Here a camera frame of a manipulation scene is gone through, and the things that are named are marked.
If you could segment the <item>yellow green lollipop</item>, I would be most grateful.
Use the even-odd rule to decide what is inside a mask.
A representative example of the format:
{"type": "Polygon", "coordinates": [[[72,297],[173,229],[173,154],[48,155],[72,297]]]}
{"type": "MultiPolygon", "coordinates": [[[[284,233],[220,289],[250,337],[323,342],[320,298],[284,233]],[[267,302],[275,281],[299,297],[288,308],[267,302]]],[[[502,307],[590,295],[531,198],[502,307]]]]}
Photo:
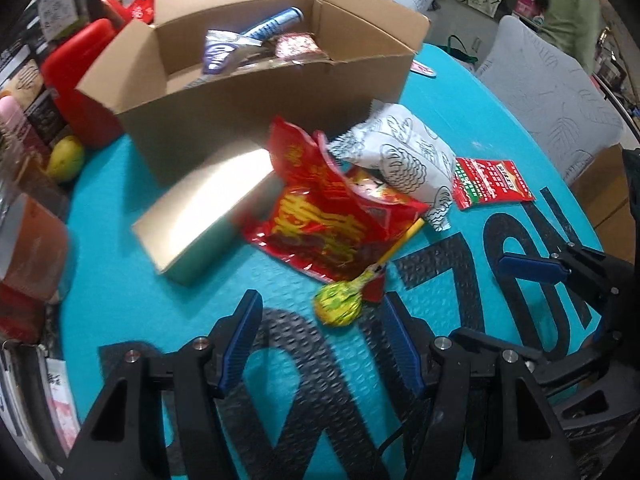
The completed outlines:
{"type": "Polygon", "coordinates": [[[416,220],[376,263],[368,266],[356,278],[324,285],[312,300],[314,314],[318,321],[322,325],[330,327],[345,327],[355,322],[362,310],[363,289],[382,275],[388,260],[407,244],[423,228],[424,224],[423,218],[416,220]]]}

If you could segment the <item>clear jar orange label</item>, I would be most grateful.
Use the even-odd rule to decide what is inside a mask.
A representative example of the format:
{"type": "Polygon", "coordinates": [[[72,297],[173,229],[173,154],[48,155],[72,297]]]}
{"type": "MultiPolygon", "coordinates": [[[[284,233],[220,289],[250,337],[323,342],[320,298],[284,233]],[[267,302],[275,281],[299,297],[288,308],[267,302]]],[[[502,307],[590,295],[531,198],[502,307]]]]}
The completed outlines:
{"type": "Polygon", "coordinates": [[[1,283],[49,302],[61,290],[70,255],[65,223],[11,180],[1,180],[1,283]]]}

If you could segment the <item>large red snack bag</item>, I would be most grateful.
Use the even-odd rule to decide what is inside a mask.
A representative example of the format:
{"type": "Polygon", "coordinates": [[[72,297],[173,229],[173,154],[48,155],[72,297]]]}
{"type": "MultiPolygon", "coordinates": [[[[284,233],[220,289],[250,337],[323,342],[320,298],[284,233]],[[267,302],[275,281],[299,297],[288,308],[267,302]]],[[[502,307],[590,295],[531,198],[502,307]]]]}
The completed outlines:
{"type": "Polygon", "coordinates": [[[372,190],[364,170],[341,170],[320,131],[274,118],[268,152],[283,188],[268,218],[244,226],[243,236],[322,282],[356,278],[426,213],[426,205],[392,188],[372,190]]]}

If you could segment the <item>white illustrated snack bag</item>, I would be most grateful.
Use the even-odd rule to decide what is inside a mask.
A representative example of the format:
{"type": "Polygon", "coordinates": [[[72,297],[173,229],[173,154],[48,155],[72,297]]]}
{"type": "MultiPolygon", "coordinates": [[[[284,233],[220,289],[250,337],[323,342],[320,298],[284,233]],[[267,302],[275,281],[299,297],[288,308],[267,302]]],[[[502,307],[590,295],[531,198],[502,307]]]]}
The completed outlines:
{"type": "Polygon", "coordinates": [[[456,154],[401,104],[375,102],[360,124],[326,147],[334,157],[378,172],[396,191],[427,206],[424,218],[437,232],[450,229],[456,154]]]}

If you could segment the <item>grey leaf pattern cushion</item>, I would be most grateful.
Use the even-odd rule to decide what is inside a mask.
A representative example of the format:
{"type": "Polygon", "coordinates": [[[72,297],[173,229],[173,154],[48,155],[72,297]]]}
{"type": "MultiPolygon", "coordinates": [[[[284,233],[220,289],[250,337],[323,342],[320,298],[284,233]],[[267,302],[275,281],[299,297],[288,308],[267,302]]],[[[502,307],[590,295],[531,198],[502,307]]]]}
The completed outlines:
{"type": "Polygon", "coordinates": [[[622,118],[582,66],[513,16],[499,22],[475,76],[529,132],[568,185],[623,135],[622,118]]]}

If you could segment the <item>red green sachet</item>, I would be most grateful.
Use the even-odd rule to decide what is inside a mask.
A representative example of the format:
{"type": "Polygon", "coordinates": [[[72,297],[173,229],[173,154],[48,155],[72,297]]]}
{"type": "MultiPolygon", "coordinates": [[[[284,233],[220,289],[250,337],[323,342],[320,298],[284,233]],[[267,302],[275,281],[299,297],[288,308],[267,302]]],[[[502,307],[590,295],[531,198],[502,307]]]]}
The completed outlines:
{"type": "Polygon", "coordinates": [[[452,197],[460,210],[535,199],[514,162],[466,157],[456,159],[452,197]]]}

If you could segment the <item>person in green top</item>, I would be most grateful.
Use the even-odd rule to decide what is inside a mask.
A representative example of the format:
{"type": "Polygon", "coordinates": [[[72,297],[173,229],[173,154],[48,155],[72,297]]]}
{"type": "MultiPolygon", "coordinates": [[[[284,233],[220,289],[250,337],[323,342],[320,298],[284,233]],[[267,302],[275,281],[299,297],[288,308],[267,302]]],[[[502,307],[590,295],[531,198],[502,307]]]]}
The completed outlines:
{"type": "Polygon", "coordinates": [[[538,35],[593,73],[600,35],[600,0],[535,0],[544,22],[538,35]]]}

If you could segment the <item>blue cylindrical snack tube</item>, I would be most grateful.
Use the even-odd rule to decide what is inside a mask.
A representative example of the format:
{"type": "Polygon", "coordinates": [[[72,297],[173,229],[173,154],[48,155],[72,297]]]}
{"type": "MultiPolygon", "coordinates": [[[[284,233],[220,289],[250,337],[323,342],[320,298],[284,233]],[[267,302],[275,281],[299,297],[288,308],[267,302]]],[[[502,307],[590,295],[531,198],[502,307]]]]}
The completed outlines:
{"type": "Polygon", "coordinates": [[[296,6],[290,6],[242,32],[241,36],[257,41],[270,40],[287,32],[292,32],[295,27],[303,23],[303,20],[304,14],[302,10],[296,8],[296,6]]]}

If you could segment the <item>packaged yellow waffle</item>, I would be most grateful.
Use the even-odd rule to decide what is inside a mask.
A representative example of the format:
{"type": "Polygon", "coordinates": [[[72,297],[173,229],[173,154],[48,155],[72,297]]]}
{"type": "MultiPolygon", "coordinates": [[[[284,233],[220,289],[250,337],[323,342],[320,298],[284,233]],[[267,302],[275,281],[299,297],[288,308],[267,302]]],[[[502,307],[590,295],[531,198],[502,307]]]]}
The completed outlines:
{"type": "Polygon", "coordinates": [[[290,66],[302,67],[310,63],[329,62],[329,60],[330,59],[327,58],[326,60],[288,62],[288,61],[281,61],[278,58],[263,58],[262,60],[258,60],[254,63],[246,63],[241,66],[232,68],[231,70],[226,70],[225,72],[222,72],[217,75],[205,74],[205,75],[198,76],[198,78],[194,79],[194,81],[191,81],[185,86],[183,86],[182,90],[195,88],[200,86],[201,84],[208,84],[211,81],[221,80],[224,77],[263,72],[264,70],[275,70],[276,68],[281,68],[281,67],[290,67],[290,66]]]}

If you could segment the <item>purple silver snack bag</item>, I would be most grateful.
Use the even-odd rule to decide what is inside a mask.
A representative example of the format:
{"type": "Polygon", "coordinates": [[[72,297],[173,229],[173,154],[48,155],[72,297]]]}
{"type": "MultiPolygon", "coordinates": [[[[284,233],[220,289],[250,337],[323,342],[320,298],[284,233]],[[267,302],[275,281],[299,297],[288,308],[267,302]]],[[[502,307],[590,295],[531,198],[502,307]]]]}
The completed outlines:
{"type": "Polygon", "coordinates": [[[202,74],[217,75],[238,67],[262,50],[262,41],[243,38],[237,32],[209,29],[205,35],[202,74]]]}

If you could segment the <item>gold small box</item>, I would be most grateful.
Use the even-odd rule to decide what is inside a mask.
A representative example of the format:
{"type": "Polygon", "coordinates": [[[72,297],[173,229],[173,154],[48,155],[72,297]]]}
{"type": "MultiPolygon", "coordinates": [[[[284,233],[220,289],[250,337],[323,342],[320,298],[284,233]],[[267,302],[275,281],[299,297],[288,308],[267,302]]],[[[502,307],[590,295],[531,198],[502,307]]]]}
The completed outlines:
{"type": "Polygon", "coordinates": [[[157,274],[189,285],[221,260],[244,226],[268,214],[281,190],[269,152],[234,142],[160,196],[132,230],[157,274]]]}

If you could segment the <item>red chinese text bag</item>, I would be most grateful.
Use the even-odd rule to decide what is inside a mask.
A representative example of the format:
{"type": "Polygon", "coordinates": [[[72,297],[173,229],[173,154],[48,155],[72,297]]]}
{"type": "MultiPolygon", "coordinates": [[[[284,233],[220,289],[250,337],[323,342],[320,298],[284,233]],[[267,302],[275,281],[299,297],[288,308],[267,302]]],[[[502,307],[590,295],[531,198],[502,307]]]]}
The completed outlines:
{"type": "Polygon", "coordinates": [[[134,0],[128,11],[134,20],[148,25],[154,22],[154,0],[134,0]]]}

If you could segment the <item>pink red flat packet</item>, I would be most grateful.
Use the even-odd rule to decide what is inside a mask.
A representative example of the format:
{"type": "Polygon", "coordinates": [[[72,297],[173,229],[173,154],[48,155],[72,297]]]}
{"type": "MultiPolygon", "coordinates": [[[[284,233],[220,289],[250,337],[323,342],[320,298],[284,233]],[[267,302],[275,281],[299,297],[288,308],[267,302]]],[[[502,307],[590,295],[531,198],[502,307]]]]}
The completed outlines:
{"type": "Polygon", "coordinates": [[[432,79],[437,77],[437,73],[430,66],[427,66],[417,60],[412,61],[410,72],[432,79]]]}

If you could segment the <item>brown cardboard box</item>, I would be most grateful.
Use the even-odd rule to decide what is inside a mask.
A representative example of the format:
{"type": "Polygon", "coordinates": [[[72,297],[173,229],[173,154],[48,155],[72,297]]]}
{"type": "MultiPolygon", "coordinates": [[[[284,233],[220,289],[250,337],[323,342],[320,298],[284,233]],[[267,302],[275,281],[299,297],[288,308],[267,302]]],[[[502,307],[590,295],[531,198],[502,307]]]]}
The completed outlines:
{"type": "Polygon", "coordinates": [[[157,182],[170,185],[230,142],[265,143],[273,118],[336,136],[373,101],[398,101],[429,28],[393,0],[155,0],[154,22],[130,22],[78,90],[118,118],[157,182]],[[202,81],[206,32],[242,32],[292,7],[319,56],[202,81]]]}

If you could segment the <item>dark labelled jar on canister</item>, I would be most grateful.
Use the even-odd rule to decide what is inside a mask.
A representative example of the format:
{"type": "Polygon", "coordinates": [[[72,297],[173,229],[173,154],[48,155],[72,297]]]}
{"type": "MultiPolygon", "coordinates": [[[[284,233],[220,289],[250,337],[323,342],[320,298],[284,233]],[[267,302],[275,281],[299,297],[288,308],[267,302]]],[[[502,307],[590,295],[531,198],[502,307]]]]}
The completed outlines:
{"type": "Polygon", "coordinates": [[[40,27],[49,44],[62,44],[89,24],[86,0],[36,0],[40,27]]]}

